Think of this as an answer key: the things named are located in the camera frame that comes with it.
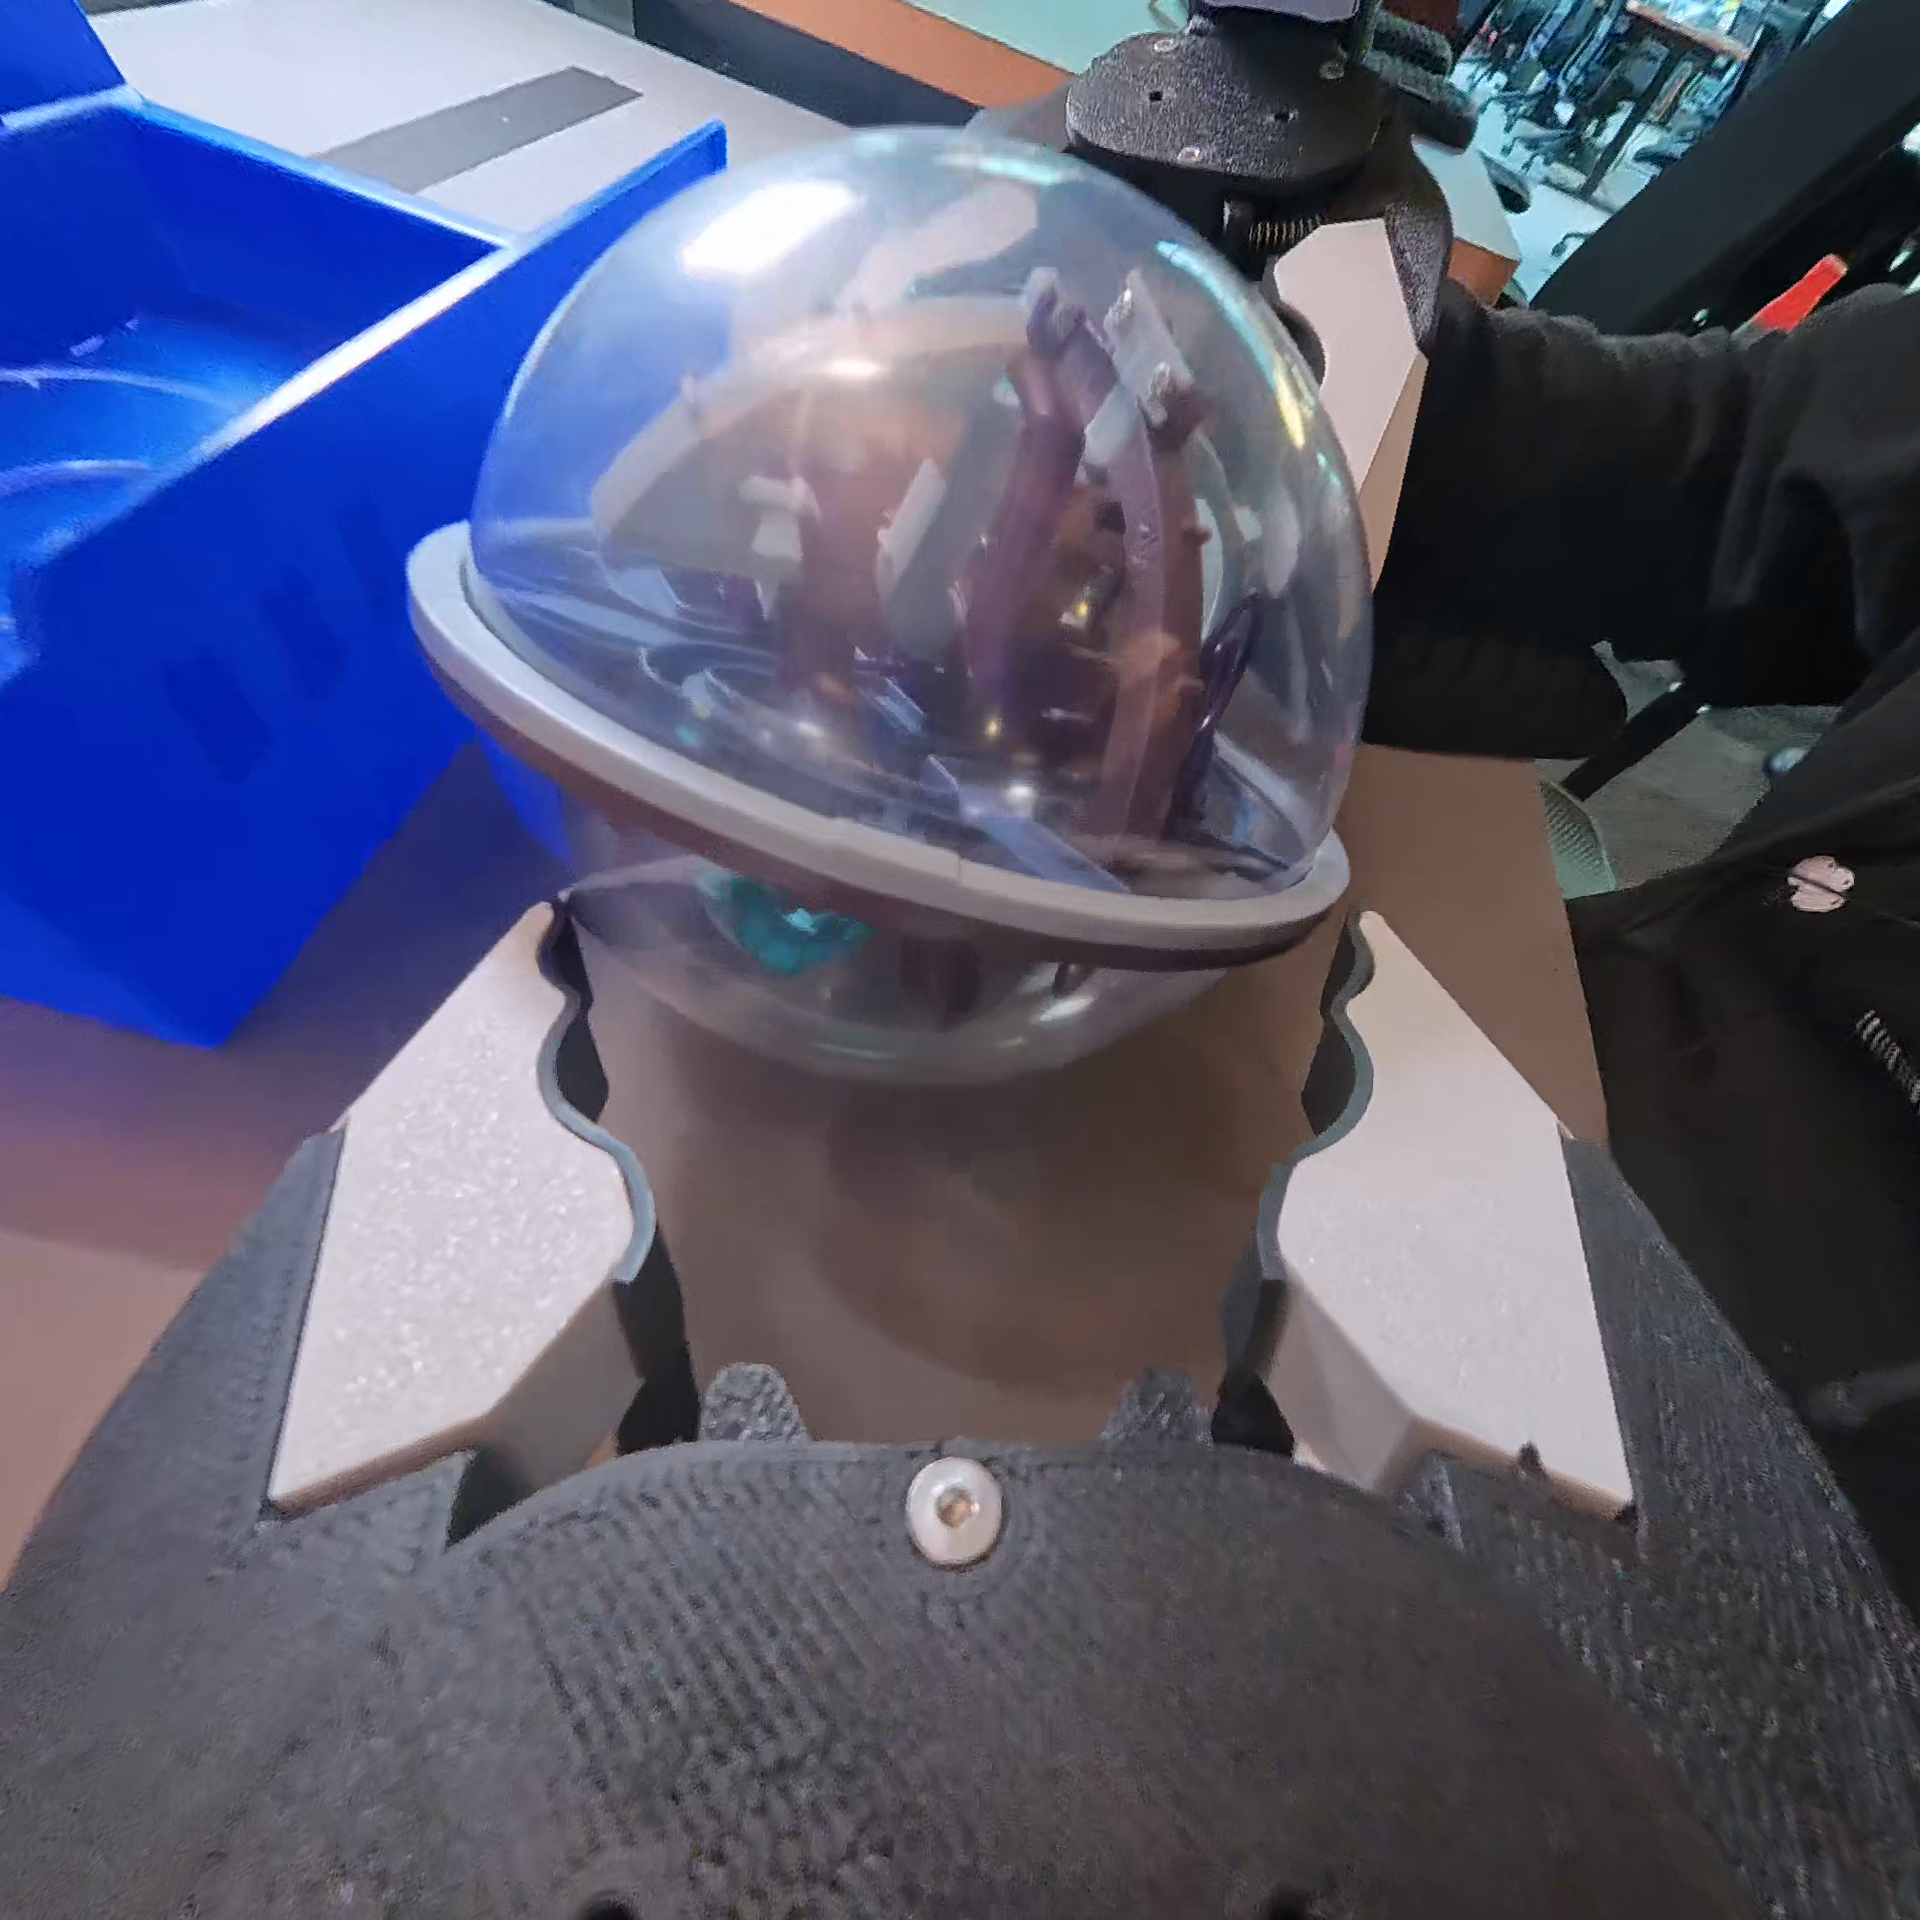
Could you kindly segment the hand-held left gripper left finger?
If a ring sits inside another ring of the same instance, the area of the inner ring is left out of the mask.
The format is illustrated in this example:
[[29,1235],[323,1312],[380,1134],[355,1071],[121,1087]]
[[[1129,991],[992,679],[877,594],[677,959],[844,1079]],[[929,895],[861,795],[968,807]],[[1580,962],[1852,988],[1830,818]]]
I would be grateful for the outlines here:
[[606,1440],[695,1434],[681,1283],[652,1187],[603,1127],[589,1008],[572,916],[540,903],[329,1131],[279,1511],[452,1455],[520,1498]]

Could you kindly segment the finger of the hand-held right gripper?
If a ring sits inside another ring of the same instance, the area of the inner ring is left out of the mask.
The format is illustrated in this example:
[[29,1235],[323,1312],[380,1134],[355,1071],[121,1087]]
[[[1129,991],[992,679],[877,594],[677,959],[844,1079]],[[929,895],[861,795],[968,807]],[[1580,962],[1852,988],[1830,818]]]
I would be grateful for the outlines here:
[[1367,564],[1384,567],[1422,406],[1425,357],[1381,216],[1324,224],[1281,254],[1271,290],[1320,348],[1324,405],[1351,468]]

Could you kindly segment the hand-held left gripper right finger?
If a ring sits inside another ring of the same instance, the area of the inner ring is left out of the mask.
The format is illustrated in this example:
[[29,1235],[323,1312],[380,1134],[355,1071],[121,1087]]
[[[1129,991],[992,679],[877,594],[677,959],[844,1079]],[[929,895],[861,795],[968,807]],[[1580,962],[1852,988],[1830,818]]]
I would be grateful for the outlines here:
[[1567,1131],[1381,916],[1340,932],[1303,1108],[1224,1295],[1296,1455],[1376,1495],[1441,1455],[1632,1507]]

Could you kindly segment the clear plastic maze ball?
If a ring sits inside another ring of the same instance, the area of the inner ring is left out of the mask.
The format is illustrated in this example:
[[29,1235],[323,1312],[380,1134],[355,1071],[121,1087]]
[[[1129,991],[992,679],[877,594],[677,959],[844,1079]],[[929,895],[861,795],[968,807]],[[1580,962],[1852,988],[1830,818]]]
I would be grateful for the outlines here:
[[1311,372],[1211,247],[1062,152],[879,130],[595,260],[405,578],[648,999],[953,1087],[1332,916],[1367,564]]

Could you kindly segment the blue plastic bin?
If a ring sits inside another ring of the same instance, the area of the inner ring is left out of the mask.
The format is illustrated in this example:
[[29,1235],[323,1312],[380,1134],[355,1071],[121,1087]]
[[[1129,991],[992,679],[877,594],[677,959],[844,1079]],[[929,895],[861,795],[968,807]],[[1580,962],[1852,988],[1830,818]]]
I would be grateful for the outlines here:
[[531,238],[5,67],[5,367],[143,378],[175,453],[5,508],[5,996],[219,1044],[467,740],[405,563],[540,326],[726,164],[707,124]]

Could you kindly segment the clear plastic ball stand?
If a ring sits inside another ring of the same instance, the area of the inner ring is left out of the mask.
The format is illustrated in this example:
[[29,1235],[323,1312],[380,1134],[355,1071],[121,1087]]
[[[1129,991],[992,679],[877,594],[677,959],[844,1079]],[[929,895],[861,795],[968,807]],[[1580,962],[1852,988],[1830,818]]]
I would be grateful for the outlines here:
[[177,440],[175,400],[143,378],[81,367],[5,367],[3,503],[95,512],[161,466]]

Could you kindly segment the black backpack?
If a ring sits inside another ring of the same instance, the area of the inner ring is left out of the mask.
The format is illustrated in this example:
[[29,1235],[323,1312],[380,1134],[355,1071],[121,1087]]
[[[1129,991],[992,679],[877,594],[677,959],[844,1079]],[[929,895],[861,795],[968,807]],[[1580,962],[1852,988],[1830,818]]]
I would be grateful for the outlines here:
[[1912,1611],[1916,638],[1711,855],[1572,931],[1615,1160]]

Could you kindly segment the long pale desk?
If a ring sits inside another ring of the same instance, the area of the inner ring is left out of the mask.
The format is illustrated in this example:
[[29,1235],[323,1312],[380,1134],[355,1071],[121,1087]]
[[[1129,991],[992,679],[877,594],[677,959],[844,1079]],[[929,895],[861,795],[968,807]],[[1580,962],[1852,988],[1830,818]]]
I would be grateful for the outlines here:
[[[1096,39],[1089,58],[1059,69],[929,5],[638,2],[616,5],[614,15],[661,52],[845,128],[958,128],[966,115],[980,132],[1055,152],[1068,152],[1064,84],[1129,39]],[[1158,23],[1150,31],[1177,30]],[[1451,152],[1425,140],[1415,150],[1451,213],[1446,276],[1479,302],[1500,304],[1520,247],[1485,163],[1471,148]]]

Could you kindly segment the black office chair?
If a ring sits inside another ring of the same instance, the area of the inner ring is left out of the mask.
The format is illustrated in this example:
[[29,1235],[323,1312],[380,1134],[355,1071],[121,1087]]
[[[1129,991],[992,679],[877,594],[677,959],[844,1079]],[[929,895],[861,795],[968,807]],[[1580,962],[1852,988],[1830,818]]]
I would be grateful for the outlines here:
[[1526,304],[1615,334],[1691,328],[1897,152],[1916,116],[1918,5],[1852,5],[1744,87]]

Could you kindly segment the orange traffic cone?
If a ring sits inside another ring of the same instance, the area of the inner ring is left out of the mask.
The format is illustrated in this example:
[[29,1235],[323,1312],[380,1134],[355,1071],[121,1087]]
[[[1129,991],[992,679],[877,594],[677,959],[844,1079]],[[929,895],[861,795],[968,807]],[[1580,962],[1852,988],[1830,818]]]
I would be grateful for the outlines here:
[[1767,300],[1747,322],[1735,328],[1742,342],[1781,335],[1798,328],[1846,279],[1844,256],[1825,254],[1791,286]]

